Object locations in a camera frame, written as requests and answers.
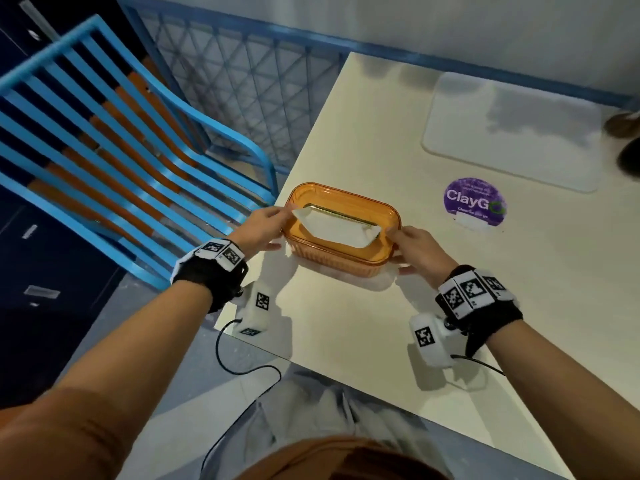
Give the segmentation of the person's left hand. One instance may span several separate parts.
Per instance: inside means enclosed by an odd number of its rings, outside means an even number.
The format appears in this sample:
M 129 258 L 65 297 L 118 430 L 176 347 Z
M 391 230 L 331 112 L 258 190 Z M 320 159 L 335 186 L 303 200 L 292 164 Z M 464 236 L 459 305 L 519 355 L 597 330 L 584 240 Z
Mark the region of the person's left hand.
M 231 232 L 227 238 L 250 260 L 267 242 L 280 241 L 282 229 L 294 218 L 291 206 L 267 207 L 255 210 L 243 224 Z

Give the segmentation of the person's right hand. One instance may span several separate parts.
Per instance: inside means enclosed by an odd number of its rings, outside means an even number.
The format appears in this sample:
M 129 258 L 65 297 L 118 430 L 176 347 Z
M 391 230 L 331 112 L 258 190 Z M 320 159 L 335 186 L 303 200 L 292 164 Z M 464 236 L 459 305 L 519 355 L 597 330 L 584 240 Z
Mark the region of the person's right hand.
M 397 251 L 419 252 L 419 275 L 434 290 L 459 266 L 426 230 L 413 226 L 389 227 L 386 229 L 386 236 L 394 243 Z

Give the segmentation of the orange plastic tissue box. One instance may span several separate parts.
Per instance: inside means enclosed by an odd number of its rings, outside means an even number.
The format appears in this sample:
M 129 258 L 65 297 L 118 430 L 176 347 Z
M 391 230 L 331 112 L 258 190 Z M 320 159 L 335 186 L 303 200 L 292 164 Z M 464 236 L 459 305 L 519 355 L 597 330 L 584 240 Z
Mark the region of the orange plastic tissue box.
M 382 229 L 380 236 L 372 244 L 356 249 L 310 236 L 294 217 L 284 227 L 283 233 L 292 253 L 297 257 L 357 277 L 372 278 L 380 273 L 394 254 L 394 244 L 387 238 L 386 229 L 400 228 L 401 217 L 389 204 L 313 182 L 296 186 L 287 203 L 294 205 L 295 209 L 314 204 L 368 221 Z

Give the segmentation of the person's left forearm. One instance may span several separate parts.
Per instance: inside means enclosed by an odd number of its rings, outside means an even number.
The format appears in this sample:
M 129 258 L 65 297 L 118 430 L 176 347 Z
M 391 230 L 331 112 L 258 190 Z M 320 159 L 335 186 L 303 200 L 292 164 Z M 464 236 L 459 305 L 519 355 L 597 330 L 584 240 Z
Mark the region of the person's left forearm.
M 55 388 L 101 396 L 131 421 L 138 436 L 211 305 L 208 288 L 176 281 L 85 353 Z

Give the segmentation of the white tissue sheet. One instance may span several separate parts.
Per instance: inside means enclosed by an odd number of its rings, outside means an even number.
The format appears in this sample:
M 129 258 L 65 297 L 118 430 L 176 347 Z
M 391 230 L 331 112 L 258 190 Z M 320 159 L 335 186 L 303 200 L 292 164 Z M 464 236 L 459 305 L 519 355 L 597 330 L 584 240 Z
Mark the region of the white tissue sheet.
M 314 204 L 292 213 L 310 236 L 356 249 L 368 247 L 382 231 L 376 224 Z

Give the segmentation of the black left wristband with markers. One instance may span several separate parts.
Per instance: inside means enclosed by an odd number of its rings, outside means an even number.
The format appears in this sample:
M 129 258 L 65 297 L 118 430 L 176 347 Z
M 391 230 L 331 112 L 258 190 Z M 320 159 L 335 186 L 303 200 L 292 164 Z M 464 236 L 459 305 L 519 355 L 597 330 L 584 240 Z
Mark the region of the black left wristband with markers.
M 238 296 L 247 272 L 245 254 L 238 245 L 213 238 L 176 261 L 170 283 L 183 280 L 203 285 L 212 295 L 208 311 L 212 314 Z

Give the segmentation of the black wristband with markers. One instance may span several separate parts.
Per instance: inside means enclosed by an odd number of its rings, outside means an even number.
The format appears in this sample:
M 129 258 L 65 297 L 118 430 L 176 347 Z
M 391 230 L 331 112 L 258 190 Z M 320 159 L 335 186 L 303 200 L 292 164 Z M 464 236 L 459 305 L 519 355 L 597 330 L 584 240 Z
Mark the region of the black wristband with markers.
M 465 355 L 469 358 L 494 333 L 523 319 L 515 295 L 489 271 L 457 266 L 437 291 L 436 303 L 447 320 L 467 336 Z
M 176 261 L 170 283 L 183 280 L 203 285 L 212 295 L 208 311 L 212 314 L 238 296 L 247 272 L 245 254 L 238 245 L 213 238 Z

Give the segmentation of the black right wristband with markers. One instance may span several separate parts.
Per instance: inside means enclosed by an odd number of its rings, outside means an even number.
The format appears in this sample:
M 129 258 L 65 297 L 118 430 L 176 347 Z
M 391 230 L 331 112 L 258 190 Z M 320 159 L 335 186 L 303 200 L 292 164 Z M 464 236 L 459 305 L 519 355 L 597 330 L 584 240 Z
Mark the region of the black right wristband with markers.
M 523 319 L 515 295 L 489 271 L 457 266 L 437 291 L 436 303 L 447 320 L 467 336 L 465 355 L 469 358 L 494 333 Z

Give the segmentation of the purple round sticker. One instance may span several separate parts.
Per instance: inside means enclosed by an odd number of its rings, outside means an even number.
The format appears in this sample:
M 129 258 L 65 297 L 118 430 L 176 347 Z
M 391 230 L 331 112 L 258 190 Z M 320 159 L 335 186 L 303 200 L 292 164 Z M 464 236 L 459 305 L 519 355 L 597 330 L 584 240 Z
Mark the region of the purple round sticker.
M 479 178 L 460 178 L 444 191 L 444 208 L 459 225 L 475 231 L 500 226 L 508 206 L 494 185 Z

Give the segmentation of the person's light grey trousers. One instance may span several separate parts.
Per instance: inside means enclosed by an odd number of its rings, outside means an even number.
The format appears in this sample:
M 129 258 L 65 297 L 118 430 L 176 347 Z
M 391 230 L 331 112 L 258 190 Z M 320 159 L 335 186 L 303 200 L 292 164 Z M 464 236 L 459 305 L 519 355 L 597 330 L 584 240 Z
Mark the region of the person's light grey trousers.
M 412 414 L 293 367 L 213 448 L 198 480 L 453 480 Z

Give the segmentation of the white rectangular table mat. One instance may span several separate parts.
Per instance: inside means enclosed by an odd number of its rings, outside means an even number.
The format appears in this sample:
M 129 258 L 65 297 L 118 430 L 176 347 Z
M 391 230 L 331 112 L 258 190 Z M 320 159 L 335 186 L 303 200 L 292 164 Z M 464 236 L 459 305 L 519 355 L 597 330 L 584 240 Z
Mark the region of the white rectangular table mat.
M 446 72 L 421 143 L 432 154 L 592 193 L 603 174 L 602 124 L 593 102 Z

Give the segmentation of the blue metal mesh fence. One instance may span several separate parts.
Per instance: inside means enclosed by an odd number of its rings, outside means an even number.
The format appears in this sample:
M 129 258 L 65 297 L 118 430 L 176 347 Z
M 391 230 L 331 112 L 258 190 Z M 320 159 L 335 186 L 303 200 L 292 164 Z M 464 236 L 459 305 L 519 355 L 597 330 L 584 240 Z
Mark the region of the blue metal mesh fence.
M 268 23 L 261 20 L 231 15 L 210 9 L 186 6 L 171 1 L 117 1 L 149 54 L 152 53 L 154 40 L 151 36 L 142 35 L 141 31 L 145 26 L 140 20 L 140 16 L 138 14 L 138 11 L 141 9 L 158 12 L 160 15 L 168 13 L 170 16 L 186 19 L 188 22 L 194 21 L 210 25 L 212 27 L 221 27 L 226 30 L 237 31 L 243 34 L 255 34 L 265 39 L 276 40 L 276 42 L 286 41 L 305 48 L 318 47 L 338 52 L 340 53 L 340 68 L 343 67 L 348 54 L 358 53 L 379 57 L 389 61 L 408 63 L 441 72 L 462 73 L 484 79 L 516 84 L 526 88 L 540 89 L 549 93 L 572 96 L 594 102 L 596 104 L 617 107 L 620 109 L 633 109 L 635 111 L 640 109 L 640 96 L 622 95 L 566 82 L 533 77 L 489 66 L 467 63 L 452 58 L 421 54 L 419 52 L 411 52 L 409 50 L 396 47 L 388 47 L 369 42 L 355 41 L 352 39 L 320 34 L 313 31 L 295 29 L 276 23 Z

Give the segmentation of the dark round object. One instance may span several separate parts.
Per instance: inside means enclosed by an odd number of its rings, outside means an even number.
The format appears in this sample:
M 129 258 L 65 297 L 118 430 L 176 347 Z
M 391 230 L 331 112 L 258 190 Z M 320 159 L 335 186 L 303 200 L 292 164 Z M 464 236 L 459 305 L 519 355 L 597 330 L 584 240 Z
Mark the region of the dark round object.
M 626 176 L 640 180 L 640 136 L 630 141 L 620 151 L 616 165 Z

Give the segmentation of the brown round object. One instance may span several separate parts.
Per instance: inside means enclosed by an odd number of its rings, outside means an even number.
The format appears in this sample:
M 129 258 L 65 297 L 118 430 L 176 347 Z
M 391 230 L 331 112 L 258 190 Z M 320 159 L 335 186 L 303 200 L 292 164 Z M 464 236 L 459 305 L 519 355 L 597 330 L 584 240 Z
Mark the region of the brown round object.
M 603 131 L 616 139 L 634 139 L 640 136 L 640 110 L 619 112 L 608 118 Z

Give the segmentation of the person's orange shirt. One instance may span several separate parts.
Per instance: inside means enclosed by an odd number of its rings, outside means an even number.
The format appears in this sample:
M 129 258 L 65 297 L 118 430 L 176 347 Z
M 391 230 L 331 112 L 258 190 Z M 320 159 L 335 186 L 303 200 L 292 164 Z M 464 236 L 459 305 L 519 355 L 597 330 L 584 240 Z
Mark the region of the person's orange shirt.
M 0 480 L 115 480 L 137 437 L 101 396 L 55 388 L 0 430 Z

